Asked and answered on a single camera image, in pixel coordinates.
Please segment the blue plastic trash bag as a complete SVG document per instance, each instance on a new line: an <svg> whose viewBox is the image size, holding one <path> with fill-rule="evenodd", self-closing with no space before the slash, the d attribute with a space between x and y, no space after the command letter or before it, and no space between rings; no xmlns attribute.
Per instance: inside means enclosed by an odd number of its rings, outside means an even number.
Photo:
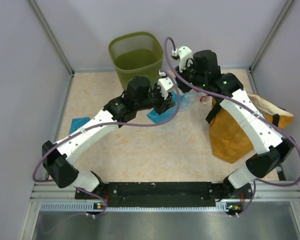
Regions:
<svg viewBox="0 0 300 240"><path fill-rule="evenodd" d="M151 120L154 124L159 124L167 120L176 112L177 105L178 105L178 96L175 90L171 93L172 93L172 101L174 102L174 106L172 106L162 114L158 114L156 113L155 110L151 110L146 115L147 118ZM203 94L202 92L196 92L194 90L191 90L186 93L181 93L178 112L185 112L187 110L190 110L191 107L193 107L196 103L200 103L205 96L206 95Z"/></svg>

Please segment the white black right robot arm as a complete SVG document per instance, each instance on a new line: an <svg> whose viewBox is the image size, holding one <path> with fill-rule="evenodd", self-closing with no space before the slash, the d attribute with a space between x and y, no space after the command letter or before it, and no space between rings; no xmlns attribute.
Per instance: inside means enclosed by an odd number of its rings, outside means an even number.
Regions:
<svg viewBox="0 0 300 240"><path fill-rule="evenodd" d="M245 133L256 151L242 167L223 181L224 194L229 198L235 198L241 193L244 185L255 179L264 178L282 164L294 145L278 131L277 126L266 122L234 74L221 73L215 52L201 50L193 53L190 48L182 46L173 50L171 56L179 60L179 65L173 72L183 93L196 90L214 97L215 105L206 121L211 122L221 110L226 111Z"/></svg>

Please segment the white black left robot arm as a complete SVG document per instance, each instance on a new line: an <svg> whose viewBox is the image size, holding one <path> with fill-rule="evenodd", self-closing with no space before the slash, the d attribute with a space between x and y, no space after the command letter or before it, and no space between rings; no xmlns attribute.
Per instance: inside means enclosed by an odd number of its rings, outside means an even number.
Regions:
<svg viewBox="0 0 300 240"><path fill-rule="evenodd" d="M92 198L104 191L103 182L92 171L77 169L75 161L107 134L133 120L137 112L153 109L161 115L175 106L172 96L173 81L160 78L154 86L144 76L134 77L122 94L110 100L90 121L68 137L42 145L42 165L56 185L84 189Z"/></svg>

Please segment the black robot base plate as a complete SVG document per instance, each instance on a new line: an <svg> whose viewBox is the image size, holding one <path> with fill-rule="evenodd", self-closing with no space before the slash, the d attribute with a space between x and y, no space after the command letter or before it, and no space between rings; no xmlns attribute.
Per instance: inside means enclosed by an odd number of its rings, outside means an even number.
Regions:
<svg viewBox="0 0 300 240"><path fill-rule="evenodd" d="M242 202L253 195L251 184L239 189L223 183L194 182L110 182L95 192L109 207L214 207L216 202L231 199Z"/></svg>

